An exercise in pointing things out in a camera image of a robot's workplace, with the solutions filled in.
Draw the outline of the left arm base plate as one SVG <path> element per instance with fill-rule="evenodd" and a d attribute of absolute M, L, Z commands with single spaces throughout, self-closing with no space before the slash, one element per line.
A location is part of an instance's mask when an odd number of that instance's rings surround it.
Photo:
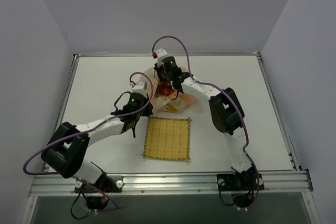
<path fill-rule="evenodd" d="M 123 187 L 122 176 L 101 175 L 94 184 L 90 184 L 84 180 L 77 180 L 75 183 L 75 192 L 83 187 L 82 191 L 86 194 L 98 193 L 98 190 L 104 193 L 121 193 Z"/>

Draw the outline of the translucent orange plastic bag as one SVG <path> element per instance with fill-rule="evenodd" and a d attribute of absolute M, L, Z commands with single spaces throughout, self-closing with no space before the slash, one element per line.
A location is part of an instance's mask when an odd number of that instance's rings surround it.
<path fill-rule="evenodd" d="M 144 73 L 150 78 L 153 84 L 154 95 L 151 99 L 153 114 L 157 112 L 182 113 L 195 103 L 196 97 L 178 92 L 177 90 L 174 90 L 174 93 L 169 96 L 159 95 L 157 86 L 161 82 L 158 80 L 154 68 L 149 68 Z"/>

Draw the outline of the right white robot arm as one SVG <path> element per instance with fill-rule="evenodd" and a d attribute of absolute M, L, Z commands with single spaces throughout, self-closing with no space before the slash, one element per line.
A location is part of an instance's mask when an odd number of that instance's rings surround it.
<path fill-rule="evenodd" d="M 225 135 L 235 186 L 244 189 L 252 183 L 259 185 L 260 176 L 256 165 L 246 151 L 249 136 L 244 122 L 245 114 L 234 90 L 223 90 L 214 84 L 199 81 L 178 67 L 173 56 L 159 56 L 154 52 L 153 58 L 157 60 L 154 70 L 161 82 L 208 103 L 215 128 Z"/>

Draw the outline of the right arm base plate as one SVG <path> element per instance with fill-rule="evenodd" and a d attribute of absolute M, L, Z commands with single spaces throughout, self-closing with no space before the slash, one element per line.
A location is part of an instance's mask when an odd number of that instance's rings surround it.
<path fill-rule="evenodd" d="M 261 174 L 259 174 L 259 185 L 257 185 L 257 176 L 248 173 L 217 174 L 216 180 L 219 191 L 256 191 L 257 189 L 265 189 Z"/>

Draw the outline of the red fake fruit bunch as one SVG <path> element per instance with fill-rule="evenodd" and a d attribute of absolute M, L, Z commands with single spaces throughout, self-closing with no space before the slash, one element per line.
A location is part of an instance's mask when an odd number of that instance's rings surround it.
<path fill-rule="evenodd" d="M 159 95 L 169 96 L 174 93 L 174 89 L 168 83 L 159 83 L 157 85 L 157 92 Z"/>

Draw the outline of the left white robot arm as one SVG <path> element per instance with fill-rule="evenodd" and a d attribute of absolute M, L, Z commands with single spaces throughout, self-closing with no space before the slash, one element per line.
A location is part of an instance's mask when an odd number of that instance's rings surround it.
<path fill-rule="evenodd" d="M 62 123 L 49 141 L 51 147 L 42 151 L 41 158 L 63 178 L 84 180 L 92 191 L 100 192 L 106 185 L 104 171 L 85 160 L 88 147 L 128 130 L 135 132 L 140 117 L 151 115 L 152 108 L 147 94 L 132 92 L 127 104 L 106 119 L 80 125 Z"/>

